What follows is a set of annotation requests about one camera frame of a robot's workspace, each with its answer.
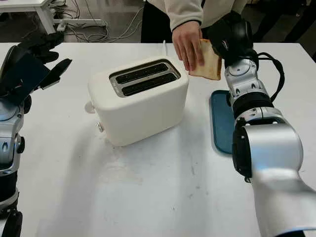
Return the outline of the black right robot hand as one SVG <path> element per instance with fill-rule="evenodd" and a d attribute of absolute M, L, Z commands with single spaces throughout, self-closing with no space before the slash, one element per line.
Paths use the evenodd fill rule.
<path fill-rule="evenodd" d="M 242 59 L 255 60 L 250 23 L 231 11 L 207 28 L 213 51 L 224 60 L 225 67 Z"/>

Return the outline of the person's bare hand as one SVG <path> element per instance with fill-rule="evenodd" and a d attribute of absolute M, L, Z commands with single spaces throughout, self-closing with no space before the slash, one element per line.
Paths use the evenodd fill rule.
<path fill-rule="evenodd" d="M 200 39 L 200 25 L 196 21 L 186 22 L 172 32 L 173 45 L 186 71 L 194 71 L 197 65 L 204 65 Z"/>

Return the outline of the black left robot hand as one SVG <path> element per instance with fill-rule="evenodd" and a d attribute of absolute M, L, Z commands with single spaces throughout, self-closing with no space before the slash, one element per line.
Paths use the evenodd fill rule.
<path fill-rule="evenodd" d="M 63 39 L 61 33 L 44 34 L 12 46 L 0 69 L 0 94 L 6 96 L 18 90 L 46 89 L 58 83 L 72 60 L 61 60 L 52 69 L 46 64 L 58 59 L 59 53 L 52 49 Z"/>

